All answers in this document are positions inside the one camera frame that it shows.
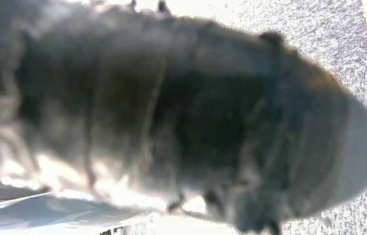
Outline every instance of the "gray carpet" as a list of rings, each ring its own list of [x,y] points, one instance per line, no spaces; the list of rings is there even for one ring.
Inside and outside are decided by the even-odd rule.
[[[334,73],[367,105],[367,25],[361,0],[168,0],[168,5],[173,12],[214,18],[249,32],[284,33],[290,45]],[[295,221],[283,226],[283,234],[367,235],[367,191],[322,216],[332,225]],[[235,234],[224,225],[177,218],[155,218],[144,230],[156,235]]]

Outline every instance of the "floor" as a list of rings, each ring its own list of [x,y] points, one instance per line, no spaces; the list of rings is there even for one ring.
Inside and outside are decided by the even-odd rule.
[[[290,45],[330,70],[367,105],[367,25],[361,0],[168,0],[175,14],[213,18],[248,32],[275,29]],[[286,223],[284,235],[367,235],[367,191],[322,214],[330,219]],[[230,235],[234,230],[191,219],[154,218],[141,230],[153,235]]]

